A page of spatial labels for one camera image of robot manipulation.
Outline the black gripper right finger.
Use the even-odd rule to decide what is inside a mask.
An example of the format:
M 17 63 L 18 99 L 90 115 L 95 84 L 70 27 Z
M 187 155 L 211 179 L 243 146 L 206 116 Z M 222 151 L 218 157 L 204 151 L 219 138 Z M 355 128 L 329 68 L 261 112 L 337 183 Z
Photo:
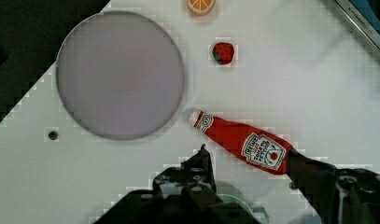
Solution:
M 380 174 L 339 169 L 290 151 L 287 175 L 323 224 L 380 224 Z

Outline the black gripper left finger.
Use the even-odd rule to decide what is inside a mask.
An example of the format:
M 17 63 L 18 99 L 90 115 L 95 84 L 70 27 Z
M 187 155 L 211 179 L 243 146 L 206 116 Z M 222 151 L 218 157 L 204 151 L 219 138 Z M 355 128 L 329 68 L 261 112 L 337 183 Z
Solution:
M 134 190 L 94 224 L 260 224 L 238 203 L 217 195 L 211 156 L 205 147 L 152 181 L 152 189 Z

